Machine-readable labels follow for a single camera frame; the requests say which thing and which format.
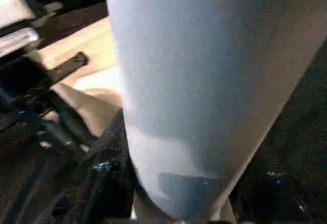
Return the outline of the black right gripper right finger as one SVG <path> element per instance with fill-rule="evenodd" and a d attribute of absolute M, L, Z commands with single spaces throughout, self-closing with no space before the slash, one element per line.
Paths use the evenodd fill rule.
<path fill-rule="evenodd" d="M 272 149 L 255 153 L 229 200 L 237 223 L 326 223 Z"/>

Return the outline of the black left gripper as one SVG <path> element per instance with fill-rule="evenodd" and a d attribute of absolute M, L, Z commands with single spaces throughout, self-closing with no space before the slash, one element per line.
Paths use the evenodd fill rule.
<path fill-rule="evenodd" d="M 32 104 L 53 85 L 88 64 L 88 56 L 79 52 L 50 70 L 27 56 L 2 65 L 1 111 L 15 110 Z"/>

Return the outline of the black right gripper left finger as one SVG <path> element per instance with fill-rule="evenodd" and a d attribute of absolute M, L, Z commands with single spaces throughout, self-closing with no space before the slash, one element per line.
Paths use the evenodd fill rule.
<path fill-rule="evenodd" d="M 76 180 L 77 185 L 60 200 L 66 205 L 57 223 L 103 223 L 130 217 L 136 177 L 122 109 L 86 153 Z"/>

